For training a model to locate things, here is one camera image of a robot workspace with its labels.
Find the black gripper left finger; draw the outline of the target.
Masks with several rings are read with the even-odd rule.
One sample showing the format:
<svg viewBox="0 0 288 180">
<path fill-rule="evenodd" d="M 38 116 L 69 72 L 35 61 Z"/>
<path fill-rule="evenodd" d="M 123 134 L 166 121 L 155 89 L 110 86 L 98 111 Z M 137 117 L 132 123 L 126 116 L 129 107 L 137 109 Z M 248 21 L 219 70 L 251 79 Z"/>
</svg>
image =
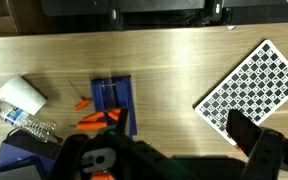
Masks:
<svg viewBox="0 0 288 180">
<path fill-rule="evenodd" d="M 126 136 L 130 133 L 130 119 L 129 110 L 127 108 L 122 108 L 120 111 L 119 119 L 116 125 L 118 132 Z"/>
</svg>

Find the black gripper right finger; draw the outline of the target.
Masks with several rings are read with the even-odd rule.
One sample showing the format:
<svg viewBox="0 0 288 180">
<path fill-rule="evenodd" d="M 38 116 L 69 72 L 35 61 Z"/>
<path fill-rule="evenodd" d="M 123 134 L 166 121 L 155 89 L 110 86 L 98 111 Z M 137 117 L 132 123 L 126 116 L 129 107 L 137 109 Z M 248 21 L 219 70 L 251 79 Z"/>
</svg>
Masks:
<svg viewBox="0 0 288 180">
<path fill-rule="evenodd" d="M 228 113 L 226 131 L 246 156 L 251 154 L 262 132 L 260 127 L 236 109 L 231 109 Z"/>
</svg>

